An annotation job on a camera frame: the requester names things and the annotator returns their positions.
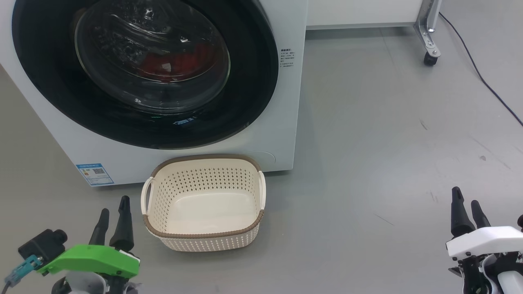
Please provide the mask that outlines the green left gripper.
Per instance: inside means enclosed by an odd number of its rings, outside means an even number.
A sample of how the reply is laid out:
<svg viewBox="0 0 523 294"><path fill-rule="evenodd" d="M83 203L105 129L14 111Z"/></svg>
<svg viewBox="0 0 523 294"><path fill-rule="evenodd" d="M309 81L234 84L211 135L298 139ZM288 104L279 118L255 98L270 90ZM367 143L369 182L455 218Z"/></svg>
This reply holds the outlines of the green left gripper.
<svg viewBox="0 0 523 294"><path fill-rule="evenodd" d="M122 196L119 204L119 219L110 246L105 246L106 232L110 222L110 211L103 208L94 227L89 245L78 244L67 249L51 262L38 269L41 275L57 274L61 271L95 272L131 279L139 274L140 259L131 255L134 247L130 199Z"/></svg>

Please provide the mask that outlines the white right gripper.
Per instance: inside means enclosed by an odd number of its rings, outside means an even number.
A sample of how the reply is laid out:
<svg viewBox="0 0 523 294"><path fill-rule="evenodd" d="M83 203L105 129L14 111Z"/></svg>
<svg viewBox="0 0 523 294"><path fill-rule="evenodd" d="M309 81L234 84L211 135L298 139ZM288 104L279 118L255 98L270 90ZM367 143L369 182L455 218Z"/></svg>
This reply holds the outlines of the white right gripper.
<svg viewBox="0 0 523 294"><path fill-rule="evenodd" d="M460 188L452 188L451 234L454 239L446 242L449 257L463 260L484 254L523 252L523 232L511 226L491 227L477 200L471 201L471 209L476 227L465 210Z"/></svg>

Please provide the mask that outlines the washing machine glass door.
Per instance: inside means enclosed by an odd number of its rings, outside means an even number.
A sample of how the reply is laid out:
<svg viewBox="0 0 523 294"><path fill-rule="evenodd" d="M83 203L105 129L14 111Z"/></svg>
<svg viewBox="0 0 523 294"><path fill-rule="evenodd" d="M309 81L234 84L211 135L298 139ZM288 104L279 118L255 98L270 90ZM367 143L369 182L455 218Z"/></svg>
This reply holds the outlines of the washing machine glass door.
<svg viewBox="0 0 523 294"><path fill-rule="evenodd" d="M105 138L149 149L222 141L253 123L276 88L277 46L259 0L15 0L14 49L43 97ZM139 75L144 60L209 43L194 78Z"/></svg>

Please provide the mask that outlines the cream perforated laundry basket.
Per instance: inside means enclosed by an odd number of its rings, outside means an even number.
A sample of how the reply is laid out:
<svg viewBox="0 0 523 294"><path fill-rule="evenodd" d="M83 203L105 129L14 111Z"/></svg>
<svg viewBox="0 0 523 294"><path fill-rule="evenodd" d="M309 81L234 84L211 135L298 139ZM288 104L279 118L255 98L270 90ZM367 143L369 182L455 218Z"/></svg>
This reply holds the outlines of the cream perforated laundry basket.
<svg viewBox="0 0 523 294"><path fill-rule="evenodd" d="M179 252L217 252L250 245L265 205L261 167L254 159L235 154L162 162L141 192L146 229Z"/></svg>

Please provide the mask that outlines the white front-load washing machine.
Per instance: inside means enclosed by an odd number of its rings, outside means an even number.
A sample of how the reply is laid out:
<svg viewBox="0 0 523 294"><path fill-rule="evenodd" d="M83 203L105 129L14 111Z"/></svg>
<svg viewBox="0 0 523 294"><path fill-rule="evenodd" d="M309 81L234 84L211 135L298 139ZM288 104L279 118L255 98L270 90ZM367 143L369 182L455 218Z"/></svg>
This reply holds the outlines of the white front-load washing machine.
<svg viewBox="0 0 523 294"><path fill-rule="evenodd" d="M277 46L278 77L271 100L260 116L237 134L186 149L149 149L114 141L54 108L29 80L14 49L14 1L0 0L0 65L75 167L101 164L114 185L142 183L162 162L185 156L235 154L254 159L264 172L293 168L308 0L259 0Z"/></svg>

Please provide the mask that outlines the blue energy label sticker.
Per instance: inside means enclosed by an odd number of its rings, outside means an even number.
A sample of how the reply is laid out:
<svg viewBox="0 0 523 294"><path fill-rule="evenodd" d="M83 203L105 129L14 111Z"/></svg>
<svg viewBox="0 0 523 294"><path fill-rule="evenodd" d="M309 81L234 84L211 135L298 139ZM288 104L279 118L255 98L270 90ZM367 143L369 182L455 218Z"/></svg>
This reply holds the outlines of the blue energy label sticker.
<svg viewBox="0 0 523 294"><path fill-rule="evenodd" d="M84 164L76 167L92 187L114 185L114 181L101 164Z"/></svg>

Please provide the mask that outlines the white partition board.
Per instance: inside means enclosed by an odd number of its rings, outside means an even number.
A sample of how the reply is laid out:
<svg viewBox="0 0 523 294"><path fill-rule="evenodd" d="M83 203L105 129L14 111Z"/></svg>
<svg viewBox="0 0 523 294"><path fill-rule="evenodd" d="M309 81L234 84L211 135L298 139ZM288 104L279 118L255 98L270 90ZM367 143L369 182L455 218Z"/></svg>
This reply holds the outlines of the white partition board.
<svg viewBox="0 0 523 294"><path fill-rule="evenodd" d="M307 30L412 26L422 0L309 0Z"/></svg>

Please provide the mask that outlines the metal frame leg with caster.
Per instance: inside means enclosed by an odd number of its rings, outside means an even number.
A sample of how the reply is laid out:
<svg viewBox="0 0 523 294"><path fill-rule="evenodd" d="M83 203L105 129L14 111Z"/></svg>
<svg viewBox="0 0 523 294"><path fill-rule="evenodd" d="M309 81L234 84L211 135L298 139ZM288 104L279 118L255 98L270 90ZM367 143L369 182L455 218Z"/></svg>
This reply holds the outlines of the metal frame leg with caster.
<svg viewBox="0 0 523 294"><path fill-rule="evenodd" d="M439 11L443 0L422 0L420 11L413 25L417 35L426 49L423 62L426 66L434 66L441 52L437 48L431 33L435 31Z"/></svg>

